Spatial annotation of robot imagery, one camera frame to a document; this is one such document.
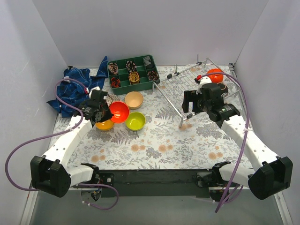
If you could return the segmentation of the yellow bowl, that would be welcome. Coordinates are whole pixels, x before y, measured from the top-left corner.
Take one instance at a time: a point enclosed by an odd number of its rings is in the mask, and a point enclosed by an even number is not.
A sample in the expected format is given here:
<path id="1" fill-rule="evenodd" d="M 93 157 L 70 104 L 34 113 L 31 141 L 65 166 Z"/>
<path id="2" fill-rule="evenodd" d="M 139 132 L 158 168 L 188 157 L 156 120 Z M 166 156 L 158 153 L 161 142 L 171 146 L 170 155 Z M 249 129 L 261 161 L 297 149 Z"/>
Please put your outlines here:
<path id="1" fill-rule="evenodd" d="M 108 131 L 113 128 L 114 122 L 111 120 L 106 120 L 104 122 L 98 122 L 95 124 L 96 128 L 102 131 Z"/>

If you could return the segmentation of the brown patterned white bowl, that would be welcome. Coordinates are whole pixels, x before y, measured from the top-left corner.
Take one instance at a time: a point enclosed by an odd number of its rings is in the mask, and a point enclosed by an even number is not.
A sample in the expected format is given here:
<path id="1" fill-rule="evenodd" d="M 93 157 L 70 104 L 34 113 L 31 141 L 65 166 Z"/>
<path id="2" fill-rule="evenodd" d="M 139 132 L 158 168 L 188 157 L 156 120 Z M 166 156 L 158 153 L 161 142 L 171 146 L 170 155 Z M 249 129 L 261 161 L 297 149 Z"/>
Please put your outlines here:
<path id="1" fill-rule="evenodd" d="M 117 95 L 114 94 L 107 94 L 106 96 L 106 102 L 110 106 L 114 102 L 119 102 L 120 98 Z"/>

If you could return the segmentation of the beige bowl with drawing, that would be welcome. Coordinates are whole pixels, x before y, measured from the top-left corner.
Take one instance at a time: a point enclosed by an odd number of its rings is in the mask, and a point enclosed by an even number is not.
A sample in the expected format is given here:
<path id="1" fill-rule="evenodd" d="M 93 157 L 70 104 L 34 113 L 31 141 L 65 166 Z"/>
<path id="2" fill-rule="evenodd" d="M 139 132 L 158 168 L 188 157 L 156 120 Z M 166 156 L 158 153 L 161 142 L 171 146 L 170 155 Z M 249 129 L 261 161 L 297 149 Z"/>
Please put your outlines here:
<path id="1" fill-rule="evenodd" d="M 138 91 L 132 91 L 126 94 L 124 101 L 129 109 L 138 109 L 143 103 L 143 95 Z"/>

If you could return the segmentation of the lime green bowl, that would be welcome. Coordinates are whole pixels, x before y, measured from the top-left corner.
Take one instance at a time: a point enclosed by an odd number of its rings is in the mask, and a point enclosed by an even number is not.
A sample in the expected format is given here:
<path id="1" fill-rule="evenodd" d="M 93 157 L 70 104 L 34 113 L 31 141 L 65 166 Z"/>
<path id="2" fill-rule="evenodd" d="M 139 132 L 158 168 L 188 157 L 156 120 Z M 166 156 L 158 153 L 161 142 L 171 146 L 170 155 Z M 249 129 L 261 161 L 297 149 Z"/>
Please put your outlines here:
<path id="1" fill-rule="evenodd" d="M 140 112 L 131 112 L 129 114 L 129 117 L 125 121 L 125 124 L 126 124 L 127 128 L 132 131 L 139 131 L 146 124 L 146 118 Z"/>

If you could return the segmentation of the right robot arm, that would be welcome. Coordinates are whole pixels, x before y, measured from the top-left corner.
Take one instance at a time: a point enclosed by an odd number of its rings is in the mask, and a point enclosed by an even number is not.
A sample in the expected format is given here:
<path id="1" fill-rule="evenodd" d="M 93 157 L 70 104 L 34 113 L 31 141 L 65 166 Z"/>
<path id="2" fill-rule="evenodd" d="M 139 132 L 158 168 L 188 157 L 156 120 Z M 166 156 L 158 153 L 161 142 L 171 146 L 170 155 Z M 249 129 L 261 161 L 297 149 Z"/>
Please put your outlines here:
<path id="1" fill-rule="evenodd" d="M 254 196 L 264 200 L 271 195 L 290 187 L 293 163 L 289 157 L 280 157 L 268 148 L 259 137 L 246 128 L 246 122 L 239 110 L 224 102 L 224 94 L 215 83 L 207 83 L 197 90 L 186 90 L 183 95 L 182 109 L 188 111 L 192 103 L 195 113 L 207 113 L 246 155 L 251 168 L 245 168 L 229 161 L 215 164 L 212 180 L 217 186 L 228 181 L 245 186 Z"/>

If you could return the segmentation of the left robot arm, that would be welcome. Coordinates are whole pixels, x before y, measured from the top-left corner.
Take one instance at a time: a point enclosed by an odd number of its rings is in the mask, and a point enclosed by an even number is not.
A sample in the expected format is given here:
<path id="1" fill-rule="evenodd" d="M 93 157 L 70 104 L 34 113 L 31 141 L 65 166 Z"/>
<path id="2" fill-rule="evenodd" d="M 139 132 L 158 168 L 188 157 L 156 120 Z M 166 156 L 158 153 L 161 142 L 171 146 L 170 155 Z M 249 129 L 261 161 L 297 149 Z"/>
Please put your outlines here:
<path id="1" fill-rule="evenodd" d="M 81 163 L 68 169 L 67 165 L 80 141 L 94 125 L 113 117 L 105 99 L 107 96 L 106 91 L 92 90 L 90 98 L 83 101 L 79 111 L 71 117 L 66 132 L 43 156 L 31 160 L 31 183 L 35 189 L 63 197 L 71 186 L 85 183 L 93 188 L 99 184 L 97 166 Z"/>

